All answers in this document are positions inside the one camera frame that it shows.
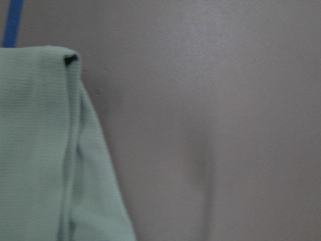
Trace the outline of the green long-sleeve shirt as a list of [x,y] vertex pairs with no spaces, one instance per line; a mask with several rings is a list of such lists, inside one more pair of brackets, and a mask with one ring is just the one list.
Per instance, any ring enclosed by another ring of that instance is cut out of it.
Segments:
[[135,240],[73,50],[1,49],[1,240]]

